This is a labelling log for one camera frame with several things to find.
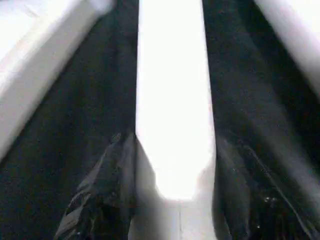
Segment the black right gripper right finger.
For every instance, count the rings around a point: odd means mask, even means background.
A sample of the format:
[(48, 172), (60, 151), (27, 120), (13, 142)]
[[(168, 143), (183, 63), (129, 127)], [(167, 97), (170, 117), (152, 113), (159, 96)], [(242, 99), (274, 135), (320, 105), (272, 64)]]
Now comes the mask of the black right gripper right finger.
[(248, 146), (216, 140), (212, 220), (219, 240), (318, 240)]

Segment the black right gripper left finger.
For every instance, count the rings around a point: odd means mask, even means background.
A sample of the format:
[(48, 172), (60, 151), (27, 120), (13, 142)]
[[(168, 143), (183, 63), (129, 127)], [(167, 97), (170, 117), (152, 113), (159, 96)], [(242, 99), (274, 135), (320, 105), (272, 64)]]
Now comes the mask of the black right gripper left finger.
[(136, 208), (136, 136), (118, 133), (68, 204), (56, 240), (126, 240)]

